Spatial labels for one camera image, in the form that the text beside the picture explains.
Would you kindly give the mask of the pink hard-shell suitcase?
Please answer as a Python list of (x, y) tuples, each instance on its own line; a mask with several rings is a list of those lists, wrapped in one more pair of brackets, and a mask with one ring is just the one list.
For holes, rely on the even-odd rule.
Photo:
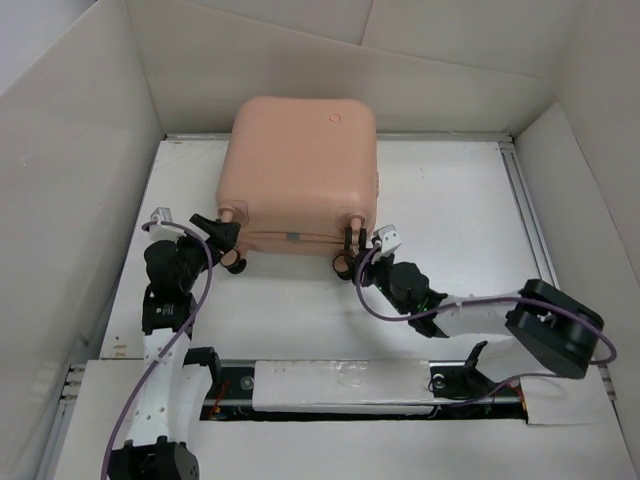
[(222, 263), (250, 251), (331, 258), (350, 280), (376, 223), (376, 120), (353, 99), (261, 96), (238, 110), (216, 192), (218, 215), (240, 226)]

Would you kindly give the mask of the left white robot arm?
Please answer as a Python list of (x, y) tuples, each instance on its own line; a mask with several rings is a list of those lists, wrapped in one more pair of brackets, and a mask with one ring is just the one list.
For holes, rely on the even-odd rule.
[(198, 214), (181, 225), (158, 208), (142, 228), (151, 240), (144, 251), (144, 372), (112, 429), (100, 476), (197, 479), (200, 467), (189, 433), (205, 397), (222, 387), (223, 373), (213, 347), (193, 346), (193, 330), (213, 270), (234, 251), (240, 225)]

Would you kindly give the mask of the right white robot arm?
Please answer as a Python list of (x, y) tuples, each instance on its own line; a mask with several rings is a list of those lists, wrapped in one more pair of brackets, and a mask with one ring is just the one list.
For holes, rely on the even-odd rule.
[(457, 403), (493, 396), (522, 378), (581, 380), (597, 364), (599, 344), (609, 350), (607, 362), (617, 357), (601, 316), (542, 280), (530, 279), (514, 293), (455, 297), (432, 289), (416, 264), (378, 246), (348, 257), (340, 276), (357, 295), (372, 287), (395, 309), (390, 316), (366, 305), (379, 320), (404, 323), (426, 338), (479, 336), (458, 365), (431, 374), (435, 394)]

